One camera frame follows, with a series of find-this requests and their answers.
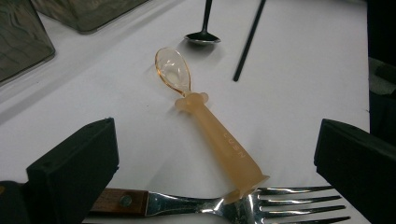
translucent orange spoon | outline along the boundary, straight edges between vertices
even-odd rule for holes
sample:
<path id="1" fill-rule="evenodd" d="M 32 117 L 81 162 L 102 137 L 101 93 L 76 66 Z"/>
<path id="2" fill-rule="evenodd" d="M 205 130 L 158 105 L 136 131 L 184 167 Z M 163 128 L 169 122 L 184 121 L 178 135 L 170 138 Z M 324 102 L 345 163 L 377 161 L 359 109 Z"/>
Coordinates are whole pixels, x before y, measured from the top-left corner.
<path id="1" fill-rule="evenodd" d="M 226 198 L 226 203 L 233 203 L 248 195 L 269 178 L 262 174 L 256 162 L 205 106 L 208 95 L 191 92 L 190 71 L 178 51 L 160 49 L 155 56 L 155 66 L 163 82 L 184 96 L 176 100 L 176 108 L 195 117 L 216 159 L 236 186 L 236 190 Z"/>

fork tines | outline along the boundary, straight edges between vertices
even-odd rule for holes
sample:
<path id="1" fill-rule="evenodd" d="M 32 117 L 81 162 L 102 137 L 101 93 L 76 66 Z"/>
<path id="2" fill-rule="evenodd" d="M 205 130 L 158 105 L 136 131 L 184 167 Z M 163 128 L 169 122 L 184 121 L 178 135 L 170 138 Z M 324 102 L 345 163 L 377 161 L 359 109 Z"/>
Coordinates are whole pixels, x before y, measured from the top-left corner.
<path id="1" fill-rule="evenodd" d="M 287 195 L 287 194 L 299 194 L 299 193 L 310 193 L 316 191 L 322 191 L 326 189 L 333 189 L 331 186 L 324 187 L 307 187 L 307 188 L 266 188 L 266 189 L 258 189 L 256 191 L 256 196 L 259 199 L 259 206 L 261 215 L 263 217 L 262 223 L 267 218 L 275 218 L 275 217 L 292 217 L 292 216 L 300 216 L 300 215 L 309 215 L 315 213 L 329 212 L 339 209 L 345 209 L 346 207 L 343 205 L 333 205 L 333 206 L 325 206 L 325 207 L 316 207 L 316 208 L 304 208 L 304 209 L 289 209 L 289 210 L 277 210 L 277 211 L 267 211 L 268 207 L 271 206 L 284 206 L 284 205 L 299 205 L 299 204 L 307 204 L 307 203 L 322 203 L 327 201 L 333 201 L 337 199 L 341 199 L 340 196 L 325 196 L 325 197 L 316 197 L 316 198 L 303 198 L 303 199 L 263 199 L 265 196 L 276 196 L 276 195 Z M 309 220 L 309 221 L 300 221 L 300 222 L 284 222 L 283 224 L 325 224 L 325 223 L 334 223 L 343 220 L 350 219 L 350 217 L 335 217 L 335 218 L 327 218 L 327 219 L 319 219 L 319 220 Z"/>

table surface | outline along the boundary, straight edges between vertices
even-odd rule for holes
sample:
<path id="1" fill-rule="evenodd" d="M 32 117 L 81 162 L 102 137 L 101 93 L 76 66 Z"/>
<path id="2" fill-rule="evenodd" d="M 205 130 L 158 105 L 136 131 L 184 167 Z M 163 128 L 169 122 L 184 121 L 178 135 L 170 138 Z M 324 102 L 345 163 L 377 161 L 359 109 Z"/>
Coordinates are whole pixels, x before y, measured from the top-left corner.
<path id="1" fill-rule="evenodd" d="M 322 119 L 369 131 L 366 5 L 268 0 L 233 82 L 259 3 L 213 1 L 208 31 L 221 42 L 204 48 L 183 39 L 201 30 L 204 0 L 152 0 L 91 35 L 40 15 L 57 52 L 0 87 L 0 179 L 26 182 L 33 161 L 82 126 L 112 117 L 120 169 L 110 187 L 203 198 L 231 191 L 194 120 L 174 108 L 180 95 L 156 74 L 155 53 L 170 47 L 189 64 L 192 90 L 208 93 L 207 107 L 271 176 L 263 187 L 327 185 L 313 163 Z M 368 223 L 346 200 L 336 204 L 346 209 L 306 218 Z M 188 215 L 133 223 L 227 221 Z"/>

black chopstick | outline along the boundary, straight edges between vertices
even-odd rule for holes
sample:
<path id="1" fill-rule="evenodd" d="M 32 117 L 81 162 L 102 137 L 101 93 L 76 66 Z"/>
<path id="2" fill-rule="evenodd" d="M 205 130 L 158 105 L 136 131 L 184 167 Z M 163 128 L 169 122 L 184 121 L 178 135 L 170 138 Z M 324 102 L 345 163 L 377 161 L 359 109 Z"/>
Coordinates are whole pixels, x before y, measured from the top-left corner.
<path id="1" fill-rule="evenodd" d="M 251 26 L 250 34 L 247 38 L 247 43 L 245 45 L 244 51 L 242 52 L 241 59 L 239 60 L 238 67 L 236 67 L 235 75 L 233 75 L 233 81 L 238 81 L 241 76 L 242 68 L 244 67 L 245 60 L 248 56 L 248 49 L 250 48 L 251 41 L 253 40 L 254 33 L 256 32 L 257 25 L 259 24 L 260 15 L 262 14 L 262 9 L 264 8 L 265 0 L 259 5 L 257 10 L 256 18 L 254 19 L 253 25 Z"/>

fork handle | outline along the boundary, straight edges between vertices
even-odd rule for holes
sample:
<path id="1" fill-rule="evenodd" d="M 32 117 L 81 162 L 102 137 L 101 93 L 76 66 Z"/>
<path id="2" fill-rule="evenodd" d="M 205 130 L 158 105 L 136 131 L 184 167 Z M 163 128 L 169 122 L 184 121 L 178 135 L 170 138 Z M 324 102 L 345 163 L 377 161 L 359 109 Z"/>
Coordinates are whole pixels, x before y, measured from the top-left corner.
<path id="1" fill-rule="evenodd" d="M 105 189 L 94 203 L 91 215 L 144 217 L 149 192 L 135 189 Z"/>

